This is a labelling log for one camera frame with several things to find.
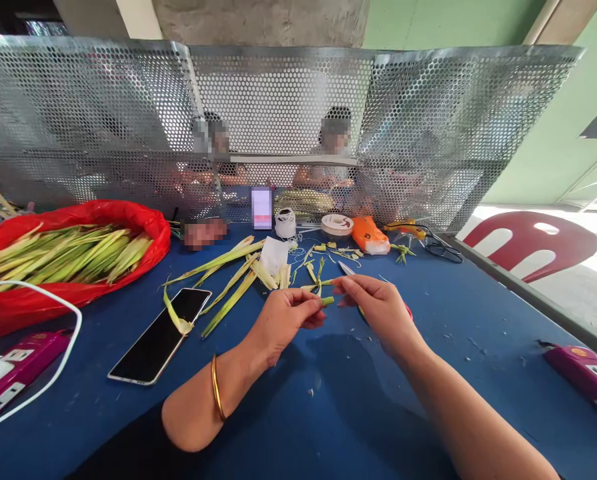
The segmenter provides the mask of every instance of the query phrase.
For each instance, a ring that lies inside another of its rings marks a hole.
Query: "bracelet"
[[[213,399],[216,400],[216,408],[218,410],[218,416],[222,422],[227,420],[225,412],[223,412],[223,405],[220,403],[220,393],[218,392],[218,380],[216,379],[216,354],[213,354],[211,359],[211,381],[213,383]]]

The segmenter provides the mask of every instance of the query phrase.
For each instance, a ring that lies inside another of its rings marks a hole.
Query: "concrete floor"
[[[522,205],[481,205],[476,208],[465,227],[457,237],[463,239],[478,223],[493,215],[507,211],[537,211],[561,217],[577,223],[597,235],[597,212],[575,213],[559,207],[527,208]],[[493,232],[476,246],[483,255],[489,255],[503,245],[510,237],[509,230]],[[517,277],[541,268],[554,257],[552,252],[537,252],[512,270]],[[583,263],[554,273],[531,283],[543,295],[561,304],[566,310],[581,318],[584,322],[597,328],[597,252]]]

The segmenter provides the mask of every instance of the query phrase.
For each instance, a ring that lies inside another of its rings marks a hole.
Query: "pink power strip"
[[[68,331],[34,333],[0,357],[13,365],[0,378],[0,411],[66,350],[70,337]]]
[[[597,354],[584,347],[552,345],[545,360],[597,405]]]

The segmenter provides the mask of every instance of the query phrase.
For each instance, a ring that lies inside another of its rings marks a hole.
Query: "smartphone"
[[[210,297],[211,292],[208,290],[182,289],[171,300],[171,304],[179,317],[193,323]],[[171,321],[167,309],[163,309],[111,369],[107,378],[138,385],[153,385],[184,338]]]
[[[251,220],[254,230],[271,230],[271,188],[251,188]]]

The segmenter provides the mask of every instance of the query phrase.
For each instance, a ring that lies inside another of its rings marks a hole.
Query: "chair backrest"
[[[547,233],[537,228],[537,223],[551,225],[558,232]],[[469,232],[463,242],[474,247],[499,229],[511,230],[512,238],[489,258],[507,271],[512,270],[534,252],[554,252],[556,258],[551,263],[523,278],[528,283],[578,265],[597,250],[597,236],[589,230],[569,220],[529,211],[500,213],[485,219]]]

